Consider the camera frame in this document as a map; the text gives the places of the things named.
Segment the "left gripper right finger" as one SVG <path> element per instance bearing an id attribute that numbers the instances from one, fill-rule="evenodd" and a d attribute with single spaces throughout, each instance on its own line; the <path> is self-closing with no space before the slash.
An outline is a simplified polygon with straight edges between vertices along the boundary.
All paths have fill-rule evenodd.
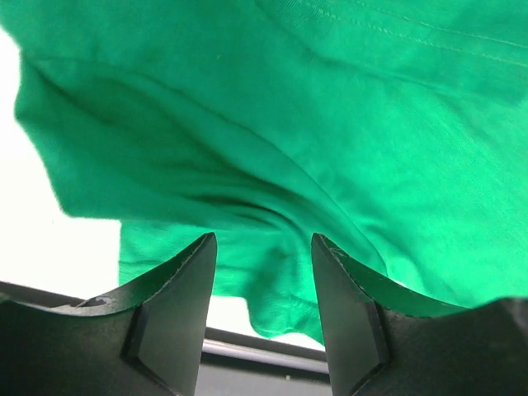
<path id="1" fill-rule="evenodd" d="M 320 233 L 311 249 L 334 394 L 526 394 L 525 299 L 466 309 L 382 276 Z"/>

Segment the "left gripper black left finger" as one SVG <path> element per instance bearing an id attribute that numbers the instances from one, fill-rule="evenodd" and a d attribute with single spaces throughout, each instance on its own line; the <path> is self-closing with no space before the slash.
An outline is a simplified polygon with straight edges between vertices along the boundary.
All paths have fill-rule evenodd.
<path id="1" fill-rule="evenodd" d="M 2 283 L 2 394 L 192 395 L 216 256 L 207 233 L 86 300 Z"/>

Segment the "green t shirt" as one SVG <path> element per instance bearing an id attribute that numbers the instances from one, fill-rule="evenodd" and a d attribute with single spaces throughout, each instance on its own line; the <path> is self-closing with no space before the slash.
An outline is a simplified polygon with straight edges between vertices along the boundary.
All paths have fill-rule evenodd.
<path id="1" fill-rule="evenodd" d="M 321 233 L 411 290 L 527 294 L 524 1 L 4 1 L 15 116 L 127 282 L 215 233 L 214 293 L 323 337 Z"/>

